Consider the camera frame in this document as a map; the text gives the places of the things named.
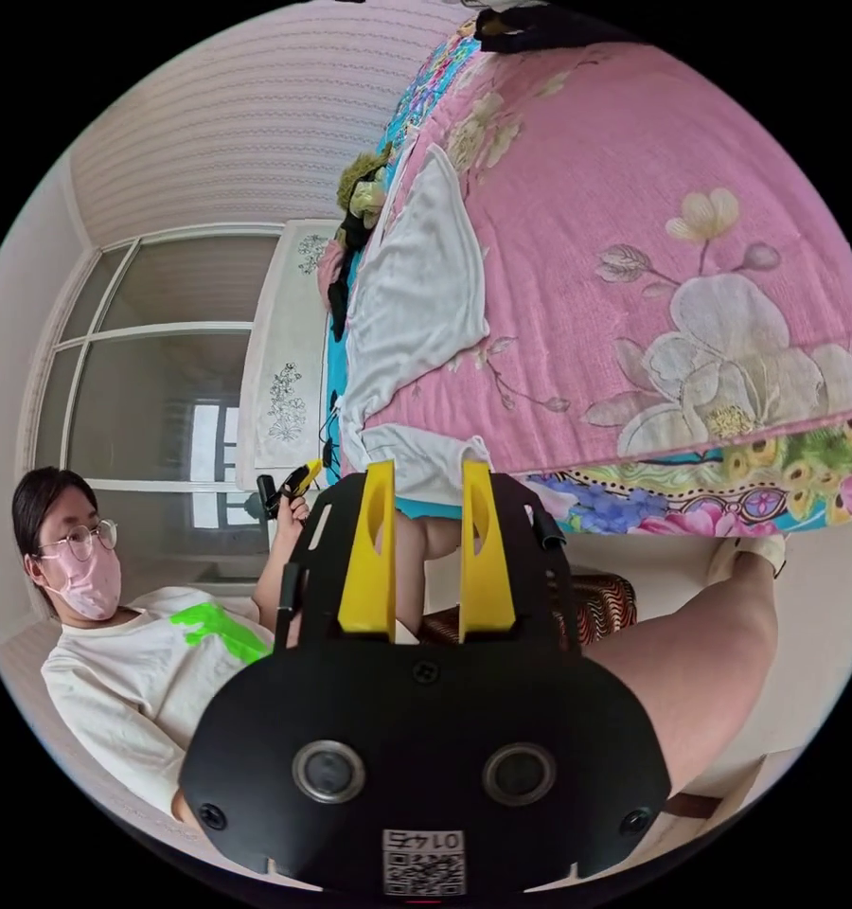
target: bare leg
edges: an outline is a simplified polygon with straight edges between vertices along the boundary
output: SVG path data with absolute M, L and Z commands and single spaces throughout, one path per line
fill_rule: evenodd
M 460 544 L 460 521 L 395 513 L 395 617 L 410 633 L 416 634 L 423 620 L 425 562 L 450 556 Z M 381 531 L 376 546 L 382 546 Z
M 743 552 L 732 577 L 704 588 L 678 612 L 640 622 L 584 652 L 647 711 L 674 794 L 713 763 L 748 719 L 776 638 L 773 566 Z

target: yellow bracket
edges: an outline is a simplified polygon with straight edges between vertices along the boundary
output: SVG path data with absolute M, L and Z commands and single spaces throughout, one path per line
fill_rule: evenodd
M 338 624 L 346 634 L 386 634 L 395 641 L 394 461 L 371 464 L 366 471 Z
M 297 484 L 296 489 L 292 490 L 293 495 L 303 495 L 312 485 L 312 481 L 322 472 L 322 459 L 316 458 L 306 464 L 306 476 Z
M 502 530 L 487 464 L 464 462 L 463 510 L 458 626 L 458 639 L 462 644 L 467 632 L 507 632 L 515 622 Z M 479 553 L 476 551 L 477 537 Z

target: camera lens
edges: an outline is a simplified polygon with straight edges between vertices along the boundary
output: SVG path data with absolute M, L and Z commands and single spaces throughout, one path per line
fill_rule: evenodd
M 502 805 L 532 805 L 552 789 L 556 764 L 544 748 L 517 742 L 500 748 L 483 770 L 483 788 Z
M 337 805 L 359 794 L 365 783 L 360 756 L 339 741 L 314 741 L 293 759 L 293 781 L 317 802 Z

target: screw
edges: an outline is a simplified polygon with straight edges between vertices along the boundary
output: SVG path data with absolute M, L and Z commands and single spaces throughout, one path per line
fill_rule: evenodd
M 227 826 L 227 818 L 217 805 L 202 805 L 199 808 L 199 820 L 213 830 L 223 830 Z
M 631 811 L 622 819 L 619 832 L 624 836 L 637 836 L 643 833 L 650 823 L 650 812 L 646 808 Z
M 428 660 L 420 660 L 414 664 L 414 681 L 418 685 L 431 685 L 438 681 L 438 665 Z

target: bed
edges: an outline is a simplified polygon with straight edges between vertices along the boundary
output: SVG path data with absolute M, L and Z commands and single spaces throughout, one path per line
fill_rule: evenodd
M 804 175 L 718 89 L 654 47 L 501 56 L 457 33 L 380 150 L 389 141 L 386 236 L 438 146 L 481 244 L 489 331 L 367 427 L 478 434 L 493 468 L 569 532 L 852 520 L 852 253 Z M 351 319 L 341 341 L 327 333 L 330 482 L 358 469 L 330 414 L 353 331 Z

